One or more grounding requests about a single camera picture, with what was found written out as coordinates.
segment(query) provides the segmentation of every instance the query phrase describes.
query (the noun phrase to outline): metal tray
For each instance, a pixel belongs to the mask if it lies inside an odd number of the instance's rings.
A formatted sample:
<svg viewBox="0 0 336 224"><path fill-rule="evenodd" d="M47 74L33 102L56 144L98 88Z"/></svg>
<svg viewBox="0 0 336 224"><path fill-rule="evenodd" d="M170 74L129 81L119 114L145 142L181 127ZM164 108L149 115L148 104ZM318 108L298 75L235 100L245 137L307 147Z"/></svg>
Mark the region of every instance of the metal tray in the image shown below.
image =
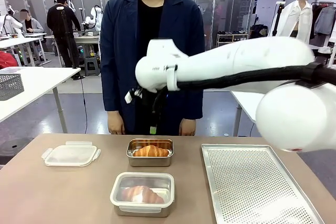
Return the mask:
<svg viewBox="0 0 336 224"><path fill-rule="evenodd" d="M268 145L203 144L217 223L323 224Z"/></svg>
<svg viewBox="0 0 336 224"><path fill-rule="evenodd" d="M167 149L168 157L133 157L135 151L148 145ZM131 166L170 166L173 154L174 145L170 139L137 138L131 140L127 148L127 157Z"/></svg>

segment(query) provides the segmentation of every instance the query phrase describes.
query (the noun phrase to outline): white robotic arm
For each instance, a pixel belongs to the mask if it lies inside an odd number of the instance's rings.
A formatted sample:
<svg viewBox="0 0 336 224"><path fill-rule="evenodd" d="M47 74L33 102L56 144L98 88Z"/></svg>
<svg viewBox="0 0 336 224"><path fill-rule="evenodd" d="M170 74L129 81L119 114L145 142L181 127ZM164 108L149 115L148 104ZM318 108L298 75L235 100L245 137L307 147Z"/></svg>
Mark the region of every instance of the white robotic arm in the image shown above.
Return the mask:
<svg viewBox="0 0 336 224"><path fill-rule="evenodd" d="M151 40L135 75L139 85L151 92L164 87L175 91L179 83L313 61L306 44L287 37L244 40L192 57L180 52L172 40ZM285 82L242 82L227 90L266 94L258 106L256 124L270 144L287 151L336 148L336 87L326 83L311 89Z"/></svg>
<svg viewBox="0 0 336 224"><path fill-rule="evenodd" d="M100 31L101 30L101 21L103 19L103 11L102 9L96 5L91 9L91 15L93 16L93 18L87 16L85 19L85 22L83 23L83 25L85 25L85 29L90 28L89 25L93 25L92 28L95 28L96 31Z"/></svg>
<svg viewBox="0 0 336 224"><path fill-rule="evenodd" d="M69 7L73 12L76 12L76 8L75 8L74 4L72 3L72 0L68 0L68 7Z"/></svg>
<svg viewBox="0 0 336 224"><path fill-rule="evenodd" d="M1 34L3 33L6 22L9 22L11 24L11 26L15 29L18 38L23 37L22 23L19 22L18 20L16 20L11 15L0 16L0 32L1 32Z"/></svg>

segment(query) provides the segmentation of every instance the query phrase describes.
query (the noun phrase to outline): stainless steel container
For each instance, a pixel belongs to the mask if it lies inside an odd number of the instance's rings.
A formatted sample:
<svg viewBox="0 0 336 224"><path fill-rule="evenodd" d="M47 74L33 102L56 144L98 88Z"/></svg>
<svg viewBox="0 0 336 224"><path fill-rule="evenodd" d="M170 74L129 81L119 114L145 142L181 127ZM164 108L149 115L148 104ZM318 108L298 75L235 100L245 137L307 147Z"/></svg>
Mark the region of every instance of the stainless steel container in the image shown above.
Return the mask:
<svg viewBox="0 0 336 224"><path fill-rule="evenodd" d="M150 188L163 199L163 204L148 204L143 202L145 197L141 192L132 195L126 201L124 190L135 186ZM175 184L172 175L167 173L121 173L114 182L110 200L115 211L121 216L138 217L167 217L175 197Z"/></svg>
<svg viewBox="0 0 336 224"><path fill-rule="evenodd" d="M168 157L134 157L138 149L154 145L169 151ZM133 139L127 148L127 157L131 166L170 166L174 154L173 141L170 139Z"/></svg>

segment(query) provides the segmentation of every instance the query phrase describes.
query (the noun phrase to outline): perforated baking tray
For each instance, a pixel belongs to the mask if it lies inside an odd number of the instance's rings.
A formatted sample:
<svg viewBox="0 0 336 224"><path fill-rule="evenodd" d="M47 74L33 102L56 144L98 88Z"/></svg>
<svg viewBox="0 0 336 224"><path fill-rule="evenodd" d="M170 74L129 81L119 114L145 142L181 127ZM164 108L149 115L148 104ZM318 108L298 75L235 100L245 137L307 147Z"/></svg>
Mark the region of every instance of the perforated baking tray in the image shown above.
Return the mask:
<svg viewBox="0 0 336 224"><path fill-rule="evenodd" d="M268 145L203 144L218 224L323 224Z"/></svg>

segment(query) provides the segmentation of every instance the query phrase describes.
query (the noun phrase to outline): red object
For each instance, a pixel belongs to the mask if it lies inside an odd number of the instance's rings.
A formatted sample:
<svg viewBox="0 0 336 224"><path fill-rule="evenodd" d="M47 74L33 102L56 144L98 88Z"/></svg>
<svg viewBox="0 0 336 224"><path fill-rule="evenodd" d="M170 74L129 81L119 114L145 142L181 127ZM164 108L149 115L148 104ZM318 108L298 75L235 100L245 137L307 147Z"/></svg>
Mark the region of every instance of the red object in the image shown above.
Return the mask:
<svg viewBox="0 0 336 224"><path fill-rule="evenodd" d="M17 66L17 61L13 55L0 51L0 69Z"/></svg>

